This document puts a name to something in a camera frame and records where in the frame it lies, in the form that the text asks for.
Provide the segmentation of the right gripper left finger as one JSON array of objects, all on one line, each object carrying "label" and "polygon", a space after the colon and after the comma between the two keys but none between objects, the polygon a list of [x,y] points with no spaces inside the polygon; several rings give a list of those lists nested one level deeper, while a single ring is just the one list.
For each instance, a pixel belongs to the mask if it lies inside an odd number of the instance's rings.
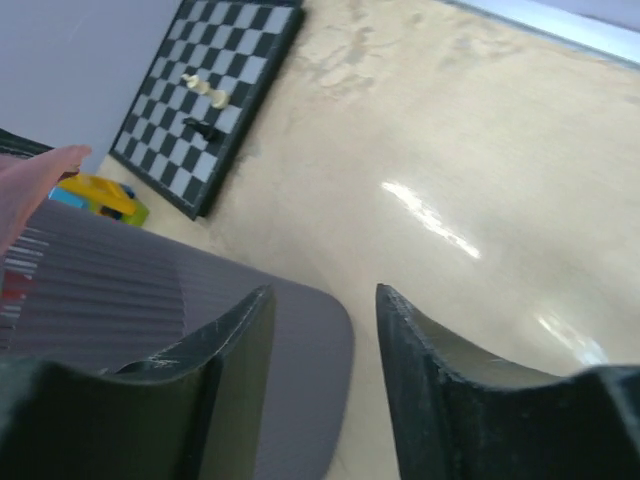
[{"label": "right gripper left finger", "polygon": [[255,289],[218,319],[114,373],[1,363],[5,479],[249,479],[276,299]]}]

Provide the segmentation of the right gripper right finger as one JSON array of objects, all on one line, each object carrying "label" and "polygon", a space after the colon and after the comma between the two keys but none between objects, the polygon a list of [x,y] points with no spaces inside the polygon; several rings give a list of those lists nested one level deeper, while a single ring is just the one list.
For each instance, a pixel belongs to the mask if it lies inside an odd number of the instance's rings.
[{"label": "right gripper right finger", "polygon": [[561,377],[496,356],[376,290],[380,355],[404,479],[635,479],[639,369]]}]

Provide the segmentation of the grey mesh trash bin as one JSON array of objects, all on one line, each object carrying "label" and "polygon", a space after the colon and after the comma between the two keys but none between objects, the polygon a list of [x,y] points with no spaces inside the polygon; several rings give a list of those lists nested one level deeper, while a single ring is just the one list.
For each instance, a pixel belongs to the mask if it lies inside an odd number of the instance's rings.
[{"label": "grey mesh trash bin", "polygon": [[[1,155],[31,158],[52,149],[1,135]],[[276,299],[274,334],[249,479],[324,478],[353,358],[353,328],[342,305],[317,289],[48,195],[1,255],[1,363],[38,358],[114,373],[268,286]]]}]

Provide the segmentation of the red plastic trash bag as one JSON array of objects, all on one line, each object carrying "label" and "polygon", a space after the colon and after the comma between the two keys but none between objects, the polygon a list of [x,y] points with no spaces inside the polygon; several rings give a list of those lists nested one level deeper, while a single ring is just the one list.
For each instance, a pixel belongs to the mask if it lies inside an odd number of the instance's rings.
[{"label": "red plastic trash bag", "polygon": [[62,177],[73,176],[92,149],[88,145],[54,148],[31,158],[1,155],[1,255]]}]

